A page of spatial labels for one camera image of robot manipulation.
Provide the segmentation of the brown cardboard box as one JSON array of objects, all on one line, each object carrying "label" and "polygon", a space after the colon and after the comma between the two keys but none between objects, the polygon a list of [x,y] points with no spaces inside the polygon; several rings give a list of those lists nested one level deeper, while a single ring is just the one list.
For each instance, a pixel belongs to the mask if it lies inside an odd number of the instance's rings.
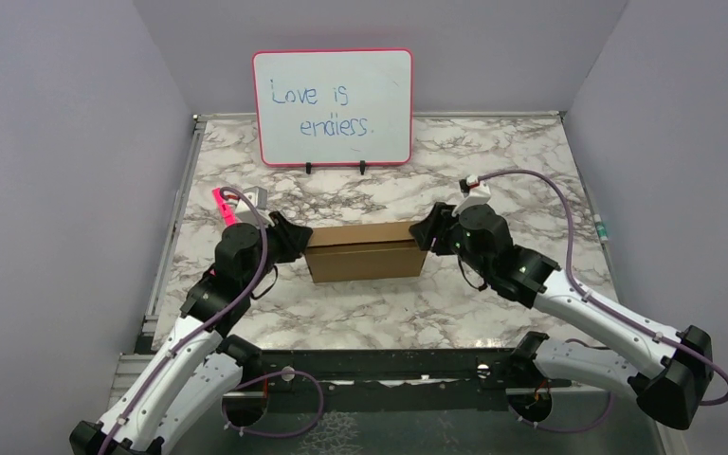
[{"label": "brown cardboard box", "polygon": [[410,222],[317,227],[305,252],[315,283],[413,278],[427,253],[410,234]]}]

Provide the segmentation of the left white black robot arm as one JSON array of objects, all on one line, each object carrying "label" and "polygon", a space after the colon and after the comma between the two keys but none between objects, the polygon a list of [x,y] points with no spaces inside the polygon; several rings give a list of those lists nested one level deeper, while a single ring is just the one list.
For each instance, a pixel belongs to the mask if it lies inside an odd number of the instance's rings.
[{"label": "left white black robot arm", "polygon": [[72,430],[74,453],[168,454],[225,392],[256,384],[262,351],[231,330],[262,278],[301,258],[313,234],[277,211],[269,218],[225,228],[213,264],[134,384],[97,422],[81,421]]}]

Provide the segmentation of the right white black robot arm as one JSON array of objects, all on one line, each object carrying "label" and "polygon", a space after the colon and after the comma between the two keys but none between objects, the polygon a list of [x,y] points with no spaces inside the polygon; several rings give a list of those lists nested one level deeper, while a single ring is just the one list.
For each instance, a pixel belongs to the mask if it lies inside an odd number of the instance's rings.
[{"label": "right white black robot arm", "polygon": [[453,206],[437,203],[409,233],[421,250],[468,265],[483,288],[566,321],[604,345],[598,350],[528,335],[508,363],[517,383],[572,380],[632,397],[664,426],[690,427],[714,376],[707,332],[644,318],[571,282],[555,260],[516,245],[506,220],[485,204],[456,214]]}]

